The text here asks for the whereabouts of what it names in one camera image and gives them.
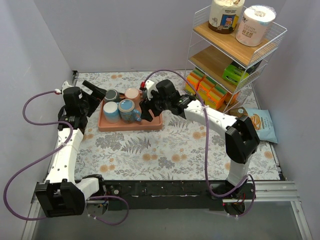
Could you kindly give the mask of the blue butterfly mug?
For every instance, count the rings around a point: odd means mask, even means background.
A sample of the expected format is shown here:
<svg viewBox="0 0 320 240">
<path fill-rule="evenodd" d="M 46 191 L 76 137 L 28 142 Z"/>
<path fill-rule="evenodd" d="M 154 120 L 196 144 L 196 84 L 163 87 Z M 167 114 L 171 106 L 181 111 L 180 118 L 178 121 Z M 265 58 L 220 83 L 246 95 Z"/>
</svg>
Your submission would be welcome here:
<svg viewBox="0 0 320 240">
<path fill-rule="evenodd" d="M 124 99 L 119 102 L 118 111 L 121 119 L 127 124 L 142 121 L 141 112 L 136 109 L 135 103 L 131 99 Z"/>
</svg>

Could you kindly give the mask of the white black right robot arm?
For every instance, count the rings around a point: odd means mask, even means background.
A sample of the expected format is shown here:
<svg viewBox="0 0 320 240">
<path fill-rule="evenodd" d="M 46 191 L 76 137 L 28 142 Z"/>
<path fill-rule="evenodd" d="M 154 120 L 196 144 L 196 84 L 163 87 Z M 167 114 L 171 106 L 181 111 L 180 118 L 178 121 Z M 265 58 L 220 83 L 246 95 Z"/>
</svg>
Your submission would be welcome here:
<svg viewBox="0 0 320 240">
<path fill-rule="evenodd" d="M 226 153 L 230 158 L 230 170 L 226 179 L 226 189 L 215 198 L 237 199 L 245 192 L 243 184 L 248 179 L 248 168 L 253 154 L 257 151 L 260 139 L 248 116 L 235 117 L 224 114 L 204 105 L 193 96 L 181 95 L 174 84 L 168 80 L 155 83 L 146 80 L 141 83 L 142 100 L 139 103 L 141 118 L 151 122 L 163 111 L 200 123 L 225 139 Z"/>
</svg>

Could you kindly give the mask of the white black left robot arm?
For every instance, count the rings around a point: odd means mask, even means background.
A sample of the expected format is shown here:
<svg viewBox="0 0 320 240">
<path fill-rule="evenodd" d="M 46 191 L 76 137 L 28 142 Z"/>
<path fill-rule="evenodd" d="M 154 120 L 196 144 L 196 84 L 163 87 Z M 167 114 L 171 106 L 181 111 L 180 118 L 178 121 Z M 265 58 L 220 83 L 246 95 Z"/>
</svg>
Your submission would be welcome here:
<svg viewBox="0 0 320 240">
<path fill-rule="evenodd" d="M 75 180 L 77 155 L 88 118 L 106 96 L 106 90 L 87 80 L 82 85 L 92 92 L 88 94 L 68 82 L 62 85 L 64 105 L 58 112 L 57 127 L 59 150 L 53 155 L 51 169 L 45 181 L 35 187 L 35 195 L 48 218 L 81 215 L 90 197 L 101 200 L 107 193 L 100 174 Z"/>
</svg>

